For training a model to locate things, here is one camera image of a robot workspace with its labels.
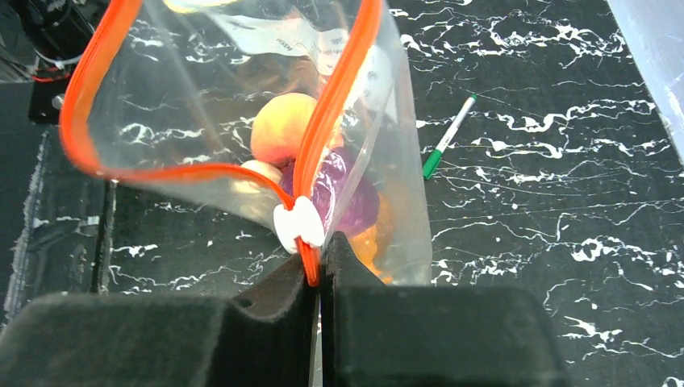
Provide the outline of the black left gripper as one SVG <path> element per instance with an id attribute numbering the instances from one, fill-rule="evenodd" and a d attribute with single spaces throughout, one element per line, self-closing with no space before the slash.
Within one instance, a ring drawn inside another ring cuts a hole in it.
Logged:
<path id="1" fill-rule="evenodd" d="M 23 32 L 32 43 L 37 64 L 28 118 L 58 124 L 65 91 L 108 1 L 12 1 Z"/>

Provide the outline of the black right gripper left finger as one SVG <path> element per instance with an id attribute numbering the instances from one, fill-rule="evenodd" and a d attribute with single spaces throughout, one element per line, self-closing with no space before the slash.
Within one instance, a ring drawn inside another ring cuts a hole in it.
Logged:
<path id="1" fill-rule="evenodd" d="M 290 258 L 233 298 L 52 294 L 1 337 L 4 386 L 307 386 L 317 301 Z"/>

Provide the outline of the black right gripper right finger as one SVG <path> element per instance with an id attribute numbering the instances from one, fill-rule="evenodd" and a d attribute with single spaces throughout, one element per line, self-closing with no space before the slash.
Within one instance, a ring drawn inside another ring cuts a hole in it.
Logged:
<path id="1" fill-rule="evenodd" d="M 569 386 L 550 318 L 501 286 L 385 285 L 332 236 L 320 271 L 325 386 Z"/>

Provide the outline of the magenta purple food piece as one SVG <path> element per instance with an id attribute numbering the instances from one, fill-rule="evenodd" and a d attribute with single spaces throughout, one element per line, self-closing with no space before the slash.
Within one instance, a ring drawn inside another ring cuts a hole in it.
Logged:
<path id="1" fill-rule="evenodd" d="M 379 194 L 368 178 L 361 177 L 351 190 L 349 179 L 355 162 L 342 147 L 330 150 L 316 175 L 311 198 L 324 230 L 341 231 L 348 237 L 373 226 L 379 211 Z"/>

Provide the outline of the orange peach fruit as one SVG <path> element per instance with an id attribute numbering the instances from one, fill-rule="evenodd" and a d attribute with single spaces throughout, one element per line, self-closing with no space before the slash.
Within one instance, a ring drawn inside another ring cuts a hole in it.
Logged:
<path id="1" fill-rule="evenodd" d="M 256 160 L 284 168 L 295 161 L 317 100 L 287 93 L 267 102 L 252 122 L 250 148 Z"/>

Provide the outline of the clear zip bag red zipper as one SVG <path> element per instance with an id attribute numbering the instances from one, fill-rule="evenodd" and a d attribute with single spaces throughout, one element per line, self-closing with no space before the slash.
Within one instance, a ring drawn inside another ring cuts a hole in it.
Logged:
<path id="1" fill-rule="evenodd" d="M 317 105 L 280 169 L 254 158 L 250 138 L 260 109 L 287 93 Z M 311 284 L 341 232 L 324 230 L 315 178 L 342 147 L 356 158 L 351 190 L 366 177 L 393 211 L 378 267 L 390 285 L 430 281 L 411 75 L 384 1 L 113 1 L 69 83 L 59 134 L 83 172 L 269 228 L 302 253 Z"/>

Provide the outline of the yellow orange food piece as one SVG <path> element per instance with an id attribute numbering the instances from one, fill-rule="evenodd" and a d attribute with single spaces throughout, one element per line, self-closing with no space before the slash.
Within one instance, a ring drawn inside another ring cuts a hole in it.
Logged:
<path id="1" fill-rule="evenodd" d="M 381 193 L 377 221 L 374 225 L 352 237 L 349 242 L 357 259 L 383 283 L 389 284 L 393 277 L 388 269 L 381 269 L 378 265 L 390 246 L 394 233 L 394 215 L 387 198 Z"/>

